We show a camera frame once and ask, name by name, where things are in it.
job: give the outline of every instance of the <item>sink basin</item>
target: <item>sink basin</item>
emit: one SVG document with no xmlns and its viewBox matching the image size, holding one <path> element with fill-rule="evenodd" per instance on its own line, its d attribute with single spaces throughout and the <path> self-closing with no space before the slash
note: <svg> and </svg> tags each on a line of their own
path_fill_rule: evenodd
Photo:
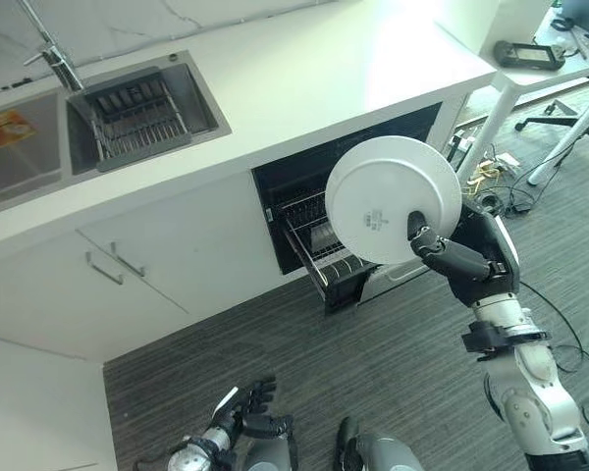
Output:
<svg viewBox="0 0 589 471">
<path fill-rule="evenodd" d="M 0 110 L 0 203 L 58 182 L 58 94 Z"/>
<path fill-rule="evenodd" d="M 85 85 L 0 109 L 0 210 L 231 132 L 187 51 Z"/>
<path fill-rule="evenodd" d="M 188 52 L 88 84 L 68 101 L 75 175 L 100 172 L 230 132 Z"/>
</svg>

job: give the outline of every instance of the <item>open dishwasher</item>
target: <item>open dishwasher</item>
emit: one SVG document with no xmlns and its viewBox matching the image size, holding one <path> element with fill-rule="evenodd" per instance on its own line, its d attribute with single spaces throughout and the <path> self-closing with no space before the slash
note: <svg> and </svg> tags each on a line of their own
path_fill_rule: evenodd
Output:
<svg viewBox="0 0 589 471">
<path fill-rule="evenodd" d="M 304 266 L 326 313 L 375 297 L 426 270 L 416 258 L 400 266 L 380 266 L 350 253 L 327 218 L 325 185 L 340 158 L 364 140 L 405 135 L 425 141 L 440 107 L 432 105 L 253 169 L 282 273 Z"/>
</svg>

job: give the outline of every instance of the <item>office chair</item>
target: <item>office chair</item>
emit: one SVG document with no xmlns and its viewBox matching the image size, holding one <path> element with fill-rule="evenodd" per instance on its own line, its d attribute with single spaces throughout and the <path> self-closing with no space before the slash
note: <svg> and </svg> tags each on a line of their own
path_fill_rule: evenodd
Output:
<svg viewBox="0 0 589 471">
<path fill-rule="evenodd" d="M 558 116 L 553 117 L 550 116 L 554 112 L 555 109 L 559 108 L 561 111 L 565 113 L 565 116 Z M 520 121 L 514 128 L 516 131 L 523 130 L 528 123 L 544 123 L 546 125 L 559 125 L 559 126 L 569 126 L 572 127 L 578 121 L 578 112 L 569 108 L 560 100 L 554 100 L 552 104 L 550 104 L 544 111 L 544 115 L 546 116 L 532 116 L 526 118 L 523 121 Z"/>
</svg>

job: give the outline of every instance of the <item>dishwasher rack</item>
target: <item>dishwasher rack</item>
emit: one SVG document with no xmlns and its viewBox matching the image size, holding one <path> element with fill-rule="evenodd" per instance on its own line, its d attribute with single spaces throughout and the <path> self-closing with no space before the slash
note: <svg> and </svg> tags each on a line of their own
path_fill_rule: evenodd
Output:
<svg viewBox="0 0 589 471">
<path fill-rule="evenodd" d="M 280 209 L 285 236 L 312 274 L 321 296 L 352 277 L 366 278 L 377 265 L 363 260 L 342 245 L 325 212 L 325 191 L 285 204 Z"/>
</svg>

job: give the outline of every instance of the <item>white countertop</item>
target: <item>white countertop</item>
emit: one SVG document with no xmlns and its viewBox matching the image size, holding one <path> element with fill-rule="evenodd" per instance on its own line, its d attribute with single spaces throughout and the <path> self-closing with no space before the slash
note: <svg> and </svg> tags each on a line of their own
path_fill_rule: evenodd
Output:
<svg viewBox="0 0 589 471">
<path fill-rule="evenodd" d="M 490 83 L 493 67 L 409 8 L 342 0 L 84 68 L 187 49 L 232 133 L 1 211 L 0 256 Z M 1 93 L 0 106 L 56 85 Z"/>
</svg>

